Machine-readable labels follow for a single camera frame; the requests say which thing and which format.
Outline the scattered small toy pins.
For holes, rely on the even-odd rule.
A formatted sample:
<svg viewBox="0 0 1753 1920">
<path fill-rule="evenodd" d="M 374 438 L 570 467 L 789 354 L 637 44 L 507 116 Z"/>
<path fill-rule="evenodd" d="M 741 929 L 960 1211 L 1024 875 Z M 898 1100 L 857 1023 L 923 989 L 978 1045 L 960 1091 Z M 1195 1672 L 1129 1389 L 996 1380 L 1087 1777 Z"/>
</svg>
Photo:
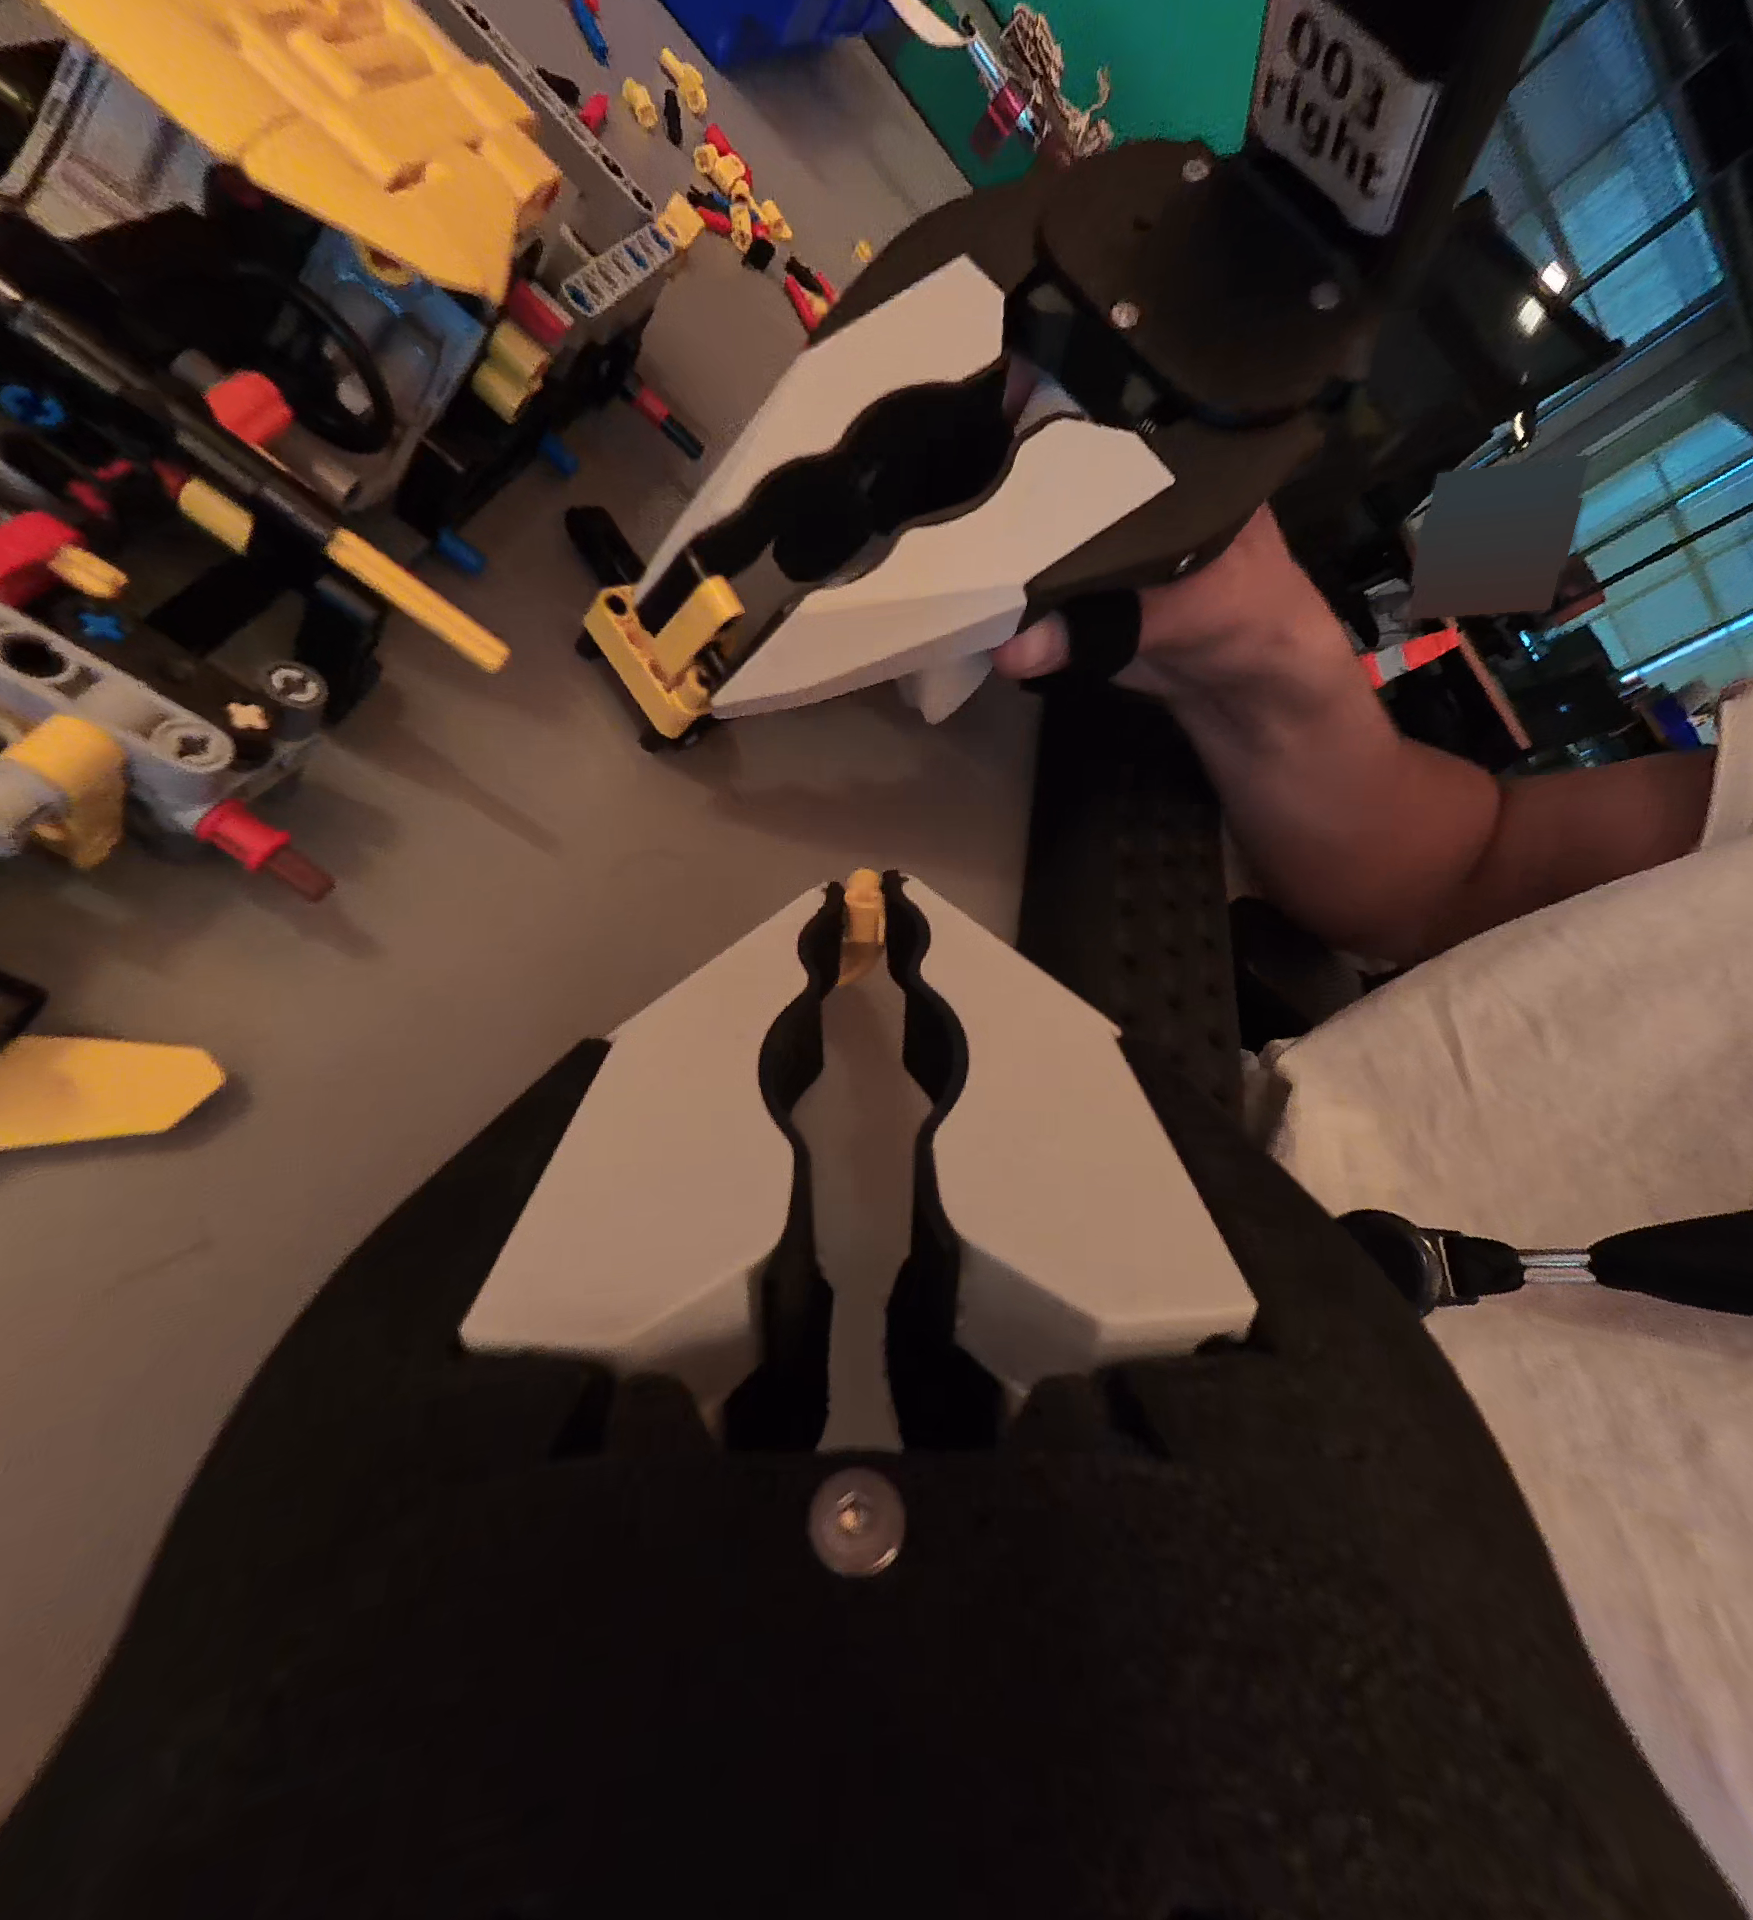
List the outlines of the scattered small toy pins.
<svg viewBox="0 0 1753 1920">
<path fill-rule="evenodd" d="M 618 110 L 652 133 L 667 126 L 667 146 L 690 152 L 698 183 L 667 195 L 652 250 L 690 259 L 704 236 L 719 236 L 746 274 L 776 281 L 801 332 L 815 332 L 839 307 L 832 274 L 797 250 L 797 223 L 752 195 L 752 167 L 730 152 L 730 133 L 719 120 L 690 120 L 690 110 L 708 110 L 704 79 L 669 50 L 655 50 L 655 66 L 667 90 L 652 97 L 652 80 L 627 79 Z"/>
</svg>

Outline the green tote bin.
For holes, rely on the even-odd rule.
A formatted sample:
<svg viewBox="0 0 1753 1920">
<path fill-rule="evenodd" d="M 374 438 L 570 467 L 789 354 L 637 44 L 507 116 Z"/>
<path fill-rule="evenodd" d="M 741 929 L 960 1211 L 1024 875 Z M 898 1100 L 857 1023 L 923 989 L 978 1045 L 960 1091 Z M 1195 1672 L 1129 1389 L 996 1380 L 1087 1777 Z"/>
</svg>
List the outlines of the green tote bin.
<svg viewBox="0 0 1753 1920">
<path fill-rule="evenodd" d="M 1036 12 L 1063 50 L 1075 97 L 1098 97 L 1098 79 L 1111 79 L 1111 133 L 1198 133 L 1211 152 L 1238 152 L 1264 0 L 1043 0 Z M 898 26 L 868 28 L 868 50 L 964 183 L 1010 183 L 1024 167 L 1024 146 L 978 146 L 986 79 L 960 50 Z"/>
</svg>

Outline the yellow toy car model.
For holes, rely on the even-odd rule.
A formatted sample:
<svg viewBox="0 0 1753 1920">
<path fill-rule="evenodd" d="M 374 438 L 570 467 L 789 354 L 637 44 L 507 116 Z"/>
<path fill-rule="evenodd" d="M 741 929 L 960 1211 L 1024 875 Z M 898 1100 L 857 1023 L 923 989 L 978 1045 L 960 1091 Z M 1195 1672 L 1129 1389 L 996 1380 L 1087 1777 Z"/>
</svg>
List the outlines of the yellow toy car model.
<svg viewBox="0 0 1753 1920">
<path fill-rule="evenodd" d="M 0 6 L 0 861 L 334 896 L 258 803 L 389 626 L 507 670 L 418 566 L 639 395 L 690 195 L 595 126 L 485 6 Z"/>
</svg>

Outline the yellow pointed flat piece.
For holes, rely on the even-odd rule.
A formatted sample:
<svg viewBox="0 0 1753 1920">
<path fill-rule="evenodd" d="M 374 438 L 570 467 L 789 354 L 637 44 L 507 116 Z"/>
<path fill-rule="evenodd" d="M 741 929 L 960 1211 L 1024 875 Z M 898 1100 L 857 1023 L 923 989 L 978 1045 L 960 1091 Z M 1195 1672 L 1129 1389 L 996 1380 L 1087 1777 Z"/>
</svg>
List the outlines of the yellow pointed flat piece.
<svg viewBox="0 0 1753 1920">
<path fill-rule="evenodd" d="M 150 1139 L 195 1119 L 224 1063 L 186 1045 L 12 1034 L 0 1052 L 0 1154 Z"/>
</svg>

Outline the person's right hand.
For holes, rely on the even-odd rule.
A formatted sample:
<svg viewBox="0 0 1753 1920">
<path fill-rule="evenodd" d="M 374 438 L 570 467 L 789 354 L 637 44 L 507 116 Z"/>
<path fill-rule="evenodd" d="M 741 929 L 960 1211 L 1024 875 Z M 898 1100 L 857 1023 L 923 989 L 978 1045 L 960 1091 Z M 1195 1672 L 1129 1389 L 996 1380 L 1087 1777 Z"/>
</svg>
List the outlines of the person's right hand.
<svg viewBox="0 0 1753 1920">
<path fill-rule="evenodd" d="M 1273 507 L 1258 507 L 1211 566 L 1159 592 L 1075 594 L 996 646 L 988 668 L 1018 692 L 1104 682 L 1258 727 L 1371 692 L 1345 624 L 1325 606 Z"/>
</svg>

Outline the dark perforated pad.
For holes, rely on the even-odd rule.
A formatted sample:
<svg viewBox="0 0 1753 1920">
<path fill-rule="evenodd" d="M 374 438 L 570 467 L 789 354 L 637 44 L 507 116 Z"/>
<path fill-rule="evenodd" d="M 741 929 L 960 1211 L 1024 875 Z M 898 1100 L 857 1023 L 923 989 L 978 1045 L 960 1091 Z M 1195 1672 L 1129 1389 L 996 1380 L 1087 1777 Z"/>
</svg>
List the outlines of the dark perforated pad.
<svg viewBox="0 0 1753 1920">
<path fill-rule="evenodd" d="M 1146 694 L 1043 694 L 1010 948 L 1248 1119 L 1223 816 L 1195 745 Z"/>
</svg>

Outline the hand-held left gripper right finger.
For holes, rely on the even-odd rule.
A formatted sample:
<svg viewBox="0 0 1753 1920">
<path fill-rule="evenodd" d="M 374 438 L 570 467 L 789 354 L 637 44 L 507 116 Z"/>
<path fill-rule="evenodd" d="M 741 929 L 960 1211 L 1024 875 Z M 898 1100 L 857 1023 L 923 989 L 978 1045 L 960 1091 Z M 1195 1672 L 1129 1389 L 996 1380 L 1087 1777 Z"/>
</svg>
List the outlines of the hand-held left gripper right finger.
<svg viewBox="0 0 1753 1920">
<path fill-rule="evenodd" d="M 1121 1027 L 898 867 L 886 961 L 931 1107 L 886 1324 L 894 1389 L 1036 1389 L 1238 1347 L 1258 1295 Z"/>
</svg>

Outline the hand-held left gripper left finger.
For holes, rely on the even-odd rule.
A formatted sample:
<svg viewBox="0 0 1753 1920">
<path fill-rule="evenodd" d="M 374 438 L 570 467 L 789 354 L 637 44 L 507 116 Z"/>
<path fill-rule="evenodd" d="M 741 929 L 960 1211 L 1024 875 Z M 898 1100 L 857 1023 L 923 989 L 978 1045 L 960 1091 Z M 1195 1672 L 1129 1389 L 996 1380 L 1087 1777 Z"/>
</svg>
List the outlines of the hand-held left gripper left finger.
<svg viewBox="0 0 1753 1920">
<path fill-rule="evenodd" d="M 746 1383 L 764 1362 L 764 1261 L 797 1211 L 764 1034 L 805 989 L 801 929 L 815 915 L 827 887 L 611 1027 L 460 1315 L 467 1351 L 669 1380 L 698 1404 L 722 1404 Z"/>
</svg>

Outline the yellow toy brick assembly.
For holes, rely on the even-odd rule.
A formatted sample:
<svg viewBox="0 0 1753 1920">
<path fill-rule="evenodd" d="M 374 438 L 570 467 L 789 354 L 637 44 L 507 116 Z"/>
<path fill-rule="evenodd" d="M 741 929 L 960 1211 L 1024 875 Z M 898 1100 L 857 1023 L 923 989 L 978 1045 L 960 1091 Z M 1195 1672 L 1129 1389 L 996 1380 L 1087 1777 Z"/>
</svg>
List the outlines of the yellow toy brick assembly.
<svg viewBox="0 0 1753 1920">
<path fill-rule="evenodd" d="M 667 626 L 639 626 L 637 592 L 595 592 L 580 653 L 618 670 L 652 756 L 690 746 L 708 737 L 708 707 L 730 682 L 741 592 L 708 578 Z"/>
</svg>

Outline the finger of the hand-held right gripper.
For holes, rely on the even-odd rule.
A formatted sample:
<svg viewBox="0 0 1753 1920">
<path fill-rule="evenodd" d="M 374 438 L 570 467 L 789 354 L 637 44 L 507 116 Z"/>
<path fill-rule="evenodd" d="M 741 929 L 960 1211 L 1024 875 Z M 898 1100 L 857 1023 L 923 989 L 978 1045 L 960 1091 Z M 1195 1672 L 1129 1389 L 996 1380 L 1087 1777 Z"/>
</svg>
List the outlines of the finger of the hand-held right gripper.
<svg viewBox="0 0 1753 1920">
<path fill-rule="evenodd" d="M 776 613 L 776 626 L 722 670 L 708 710 L 801 710 L 988 661 L 1018 626 L 1036 578 L 1144 511 L 1159 490 L 1172 490 L 1172 467 L 1146 438 L 1053 417 L 1010 450 L 1010 467 L 978 511 L 912 522 L 868 578 L 797 594 L 797 613 Z"/>
<path fill-rule="evenodd" d="M 1004 288 L 951 259 L 797 354 L 652 555 L 639 592 L 741 581 L 752 560 L 797 592 L 859 578 L 923 522 L 964 533 L 1004 490 L 1018 428 Z"/>
</svg>

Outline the person's right forearm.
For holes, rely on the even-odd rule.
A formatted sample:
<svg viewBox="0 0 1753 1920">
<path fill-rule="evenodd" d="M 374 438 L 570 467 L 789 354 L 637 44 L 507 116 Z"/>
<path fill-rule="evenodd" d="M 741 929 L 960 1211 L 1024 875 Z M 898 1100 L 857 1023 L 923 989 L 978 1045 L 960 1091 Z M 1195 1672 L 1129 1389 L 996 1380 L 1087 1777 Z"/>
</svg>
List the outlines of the person's right forearm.
<svg viewBox="0 0 1753 1920">
<path fill-rule="evenodd" d="M 1219 692 L 1190 737 L 1258 896 L 1371 961 L 1437 961 L 1686 861 L 1712 803 L 1712 746 L 1495 780 L 1402 745 L 1350 661 Z"/>
</svg>

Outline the small twine tag bundle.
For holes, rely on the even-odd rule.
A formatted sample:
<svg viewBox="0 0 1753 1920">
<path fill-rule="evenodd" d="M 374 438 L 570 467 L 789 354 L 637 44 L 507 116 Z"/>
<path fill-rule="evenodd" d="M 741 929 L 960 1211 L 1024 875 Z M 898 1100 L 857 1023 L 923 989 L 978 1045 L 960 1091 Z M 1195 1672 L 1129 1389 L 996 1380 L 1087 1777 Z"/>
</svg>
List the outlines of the small twine tag bundle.
<svg viewBox="0 0 1753 1920">
<path fill-rule="evenodd" d="M 988 6 L 960 6 L 960 44 L 986 79 L 986 120 L 964 133 L 978 161 L 1036 152 L 1053 167 L 1075 167 L 1121 146 L 1111 66 L 1098 66 L 1098 97 L 1075 97 L 1053 12 L 1010 6 L 996 26 Z"/>
</svg>

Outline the arched paned window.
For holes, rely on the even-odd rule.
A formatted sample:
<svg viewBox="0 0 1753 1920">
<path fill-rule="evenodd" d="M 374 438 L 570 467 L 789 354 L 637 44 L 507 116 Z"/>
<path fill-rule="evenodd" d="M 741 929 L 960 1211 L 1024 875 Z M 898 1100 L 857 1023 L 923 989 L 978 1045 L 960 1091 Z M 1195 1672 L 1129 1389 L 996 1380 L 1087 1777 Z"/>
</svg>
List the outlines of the arched paned window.
<svg viewBox="0 0 1753 1920">
<path fill-rule="evenodd" d="M 1700 417 L 1608 480 L 1584 480 L 1584 613 L 1634 692 L 1753 682 L 1753 428 Z"/>
</svg>

